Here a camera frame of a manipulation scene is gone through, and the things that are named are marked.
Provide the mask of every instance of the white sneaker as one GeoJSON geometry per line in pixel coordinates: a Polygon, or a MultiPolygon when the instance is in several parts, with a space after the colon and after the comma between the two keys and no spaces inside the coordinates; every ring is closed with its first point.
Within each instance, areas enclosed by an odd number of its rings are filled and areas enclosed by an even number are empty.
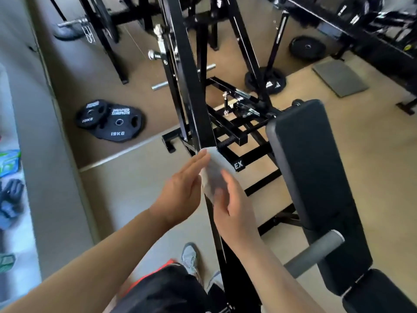
{"type": "Polygon", "coordinates": [[[203,285],[203,281],[200,278],[198,270],[198,249],[194,243],[186,243],[181,255],[181,264],[187,269],[190,275],[193,275],[198,282],[203,285]]]}
{"type": "Polygon", "coordinates": [[[220,273],[220,271],[216,271],[216,273],[214,274],[214,276],[210,279],[210,282],[208,283],[209,285],[207,286],[207,290],[206,292],[208,293],[208,291],[211,289],[211,286],[213,284],[216,284],[220,289],[223,290],[224,292],[224,286],[223,286],[223,279],[222,279],[222,274],[220,273]]]}

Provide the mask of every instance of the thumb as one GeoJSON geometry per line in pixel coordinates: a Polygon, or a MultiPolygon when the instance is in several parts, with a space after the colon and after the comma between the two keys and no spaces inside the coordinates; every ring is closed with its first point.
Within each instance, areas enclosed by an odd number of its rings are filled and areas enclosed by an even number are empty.
{"type": "Polygon", "coordinates": [[[225,203],[226,196],[223,189],[217,188],[214,192],[214,217],[225,217],[229,213],[227,211],[227,205],[225,203]]]}

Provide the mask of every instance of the person's left hand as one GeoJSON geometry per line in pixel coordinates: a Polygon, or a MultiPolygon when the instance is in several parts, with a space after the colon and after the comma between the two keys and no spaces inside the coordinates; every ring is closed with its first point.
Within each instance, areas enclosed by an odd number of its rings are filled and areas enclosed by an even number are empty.
{"type": "Polygon", "coordinates": [[[210,161],[206,150],[192,157],[184,167],[175,173],[162,189],[156,202],[149,210],[162,217],[172,228],[189,218],[200,205],[202,168],[210,161]]]}

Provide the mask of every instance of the hand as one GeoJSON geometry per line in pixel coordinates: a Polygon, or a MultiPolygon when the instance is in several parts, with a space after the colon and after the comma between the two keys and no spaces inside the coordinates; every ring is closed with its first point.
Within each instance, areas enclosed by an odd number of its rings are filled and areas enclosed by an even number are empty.
{"type": "Polygon", "coordinates": [[[190,217],[200,205],[202,168],[208,165],[210,154],[200,151],[175,173],[162,189],[149,210],[172,228],[190,217]]]}
{"type": "Polygon", "coordinates": [[[214,194],[214,222],[217,230],[232,251],[240,258],[243,253],[250,252],[262,244],[256,226],[252,203],[246,196],[238,181],[227,171],[222,170],[227,183],[227,194],[216,189],[214,194]]]}

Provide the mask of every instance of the gray mat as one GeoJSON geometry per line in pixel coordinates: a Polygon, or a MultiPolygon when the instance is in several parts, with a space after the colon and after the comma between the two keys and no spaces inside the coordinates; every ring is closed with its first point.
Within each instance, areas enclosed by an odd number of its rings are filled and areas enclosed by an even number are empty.
{"type": "Polygon", "coordinates": [[[319,77],[339,98],[362,92],[369,87],[341,60],[332,60],[313,66],[319,77]]]}

